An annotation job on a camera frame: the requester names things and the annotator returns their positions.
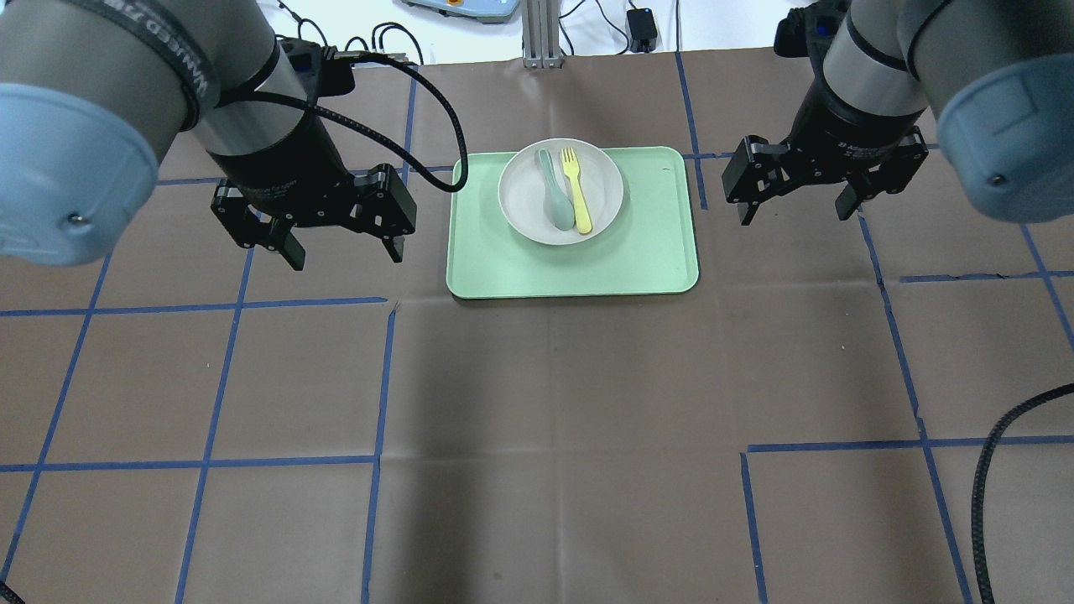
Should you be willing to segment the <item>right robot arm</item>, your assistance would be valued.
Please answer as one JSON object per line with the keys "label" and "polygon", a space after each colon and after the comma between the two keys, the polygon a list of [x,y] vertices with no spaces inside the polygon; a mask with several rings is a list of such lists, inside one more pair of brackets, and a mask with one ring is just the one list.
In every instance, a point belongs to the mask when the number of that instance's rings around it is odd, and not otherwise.
{"label": "right robot arm", "polygon": [[1073,211],[1070,1],[816,1],[779,23],[774,52],[813,82],[779,143],[742,138],[722,188],[748,226],[764,202],[843,183],[837,218],[898,195],[928,156],[918,118],[972,206],[995,221]]}

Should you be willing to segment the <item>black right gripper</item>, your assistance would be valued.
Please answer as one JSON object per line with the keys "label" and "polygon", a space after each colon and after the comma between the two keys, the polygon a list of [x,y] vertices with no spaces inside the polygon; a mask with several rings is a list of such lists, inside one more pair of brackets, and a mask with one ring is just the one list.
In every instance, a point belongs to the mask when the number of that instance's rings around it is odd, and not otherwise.
{"label": "black right gripper", "polygon": [[[814,81],[783,140],[742,138],[722,172],[725,198],[745,227],[757,204],[802,186],[863,179],[871,191],[901,191],[929,153],[918,116],[872,115]],[[837,219],[848,221],[862,205],[863,187],[847,183],[834,201]]]}

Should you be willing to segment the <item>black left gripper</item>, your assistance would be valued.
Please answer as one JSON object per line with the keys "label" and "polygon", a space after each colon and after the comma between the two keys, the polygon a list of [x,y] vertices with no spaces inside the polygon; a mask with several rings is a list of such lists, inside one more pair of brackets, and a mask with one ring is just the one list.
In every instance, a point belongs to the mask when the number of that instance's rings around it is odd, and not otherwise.
{"label": "black left gripper", "polygon": [[353,174],[333,142],[300,140],[253,154],[211,154],[224,174],[211,213],[242,247],[272,246],[294,271],[306,251],[295,228],[342,227],[383,241],[402,263],[417,229],[417,204],[398,171],[377,164]]}

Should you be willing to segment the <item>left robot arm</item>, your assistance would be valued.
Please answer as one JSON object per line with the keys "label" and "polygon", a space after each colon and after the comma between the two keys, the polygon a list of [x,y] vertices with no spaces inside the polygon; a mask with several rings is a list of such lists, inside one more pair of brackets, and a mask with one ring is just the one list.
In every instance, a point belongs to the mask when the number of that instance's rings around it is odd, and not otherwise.
{"label": "left robot arm", "polygon": [[277,38],[253,1],[8,1],[3,256],[103,258],[193,133],[224,175],[211,213],[242,248],[300,270],[295,230],[339,227],[400,263],[413,196],[390,164],[352,175],[318,104],[352,91],[353,62]]}

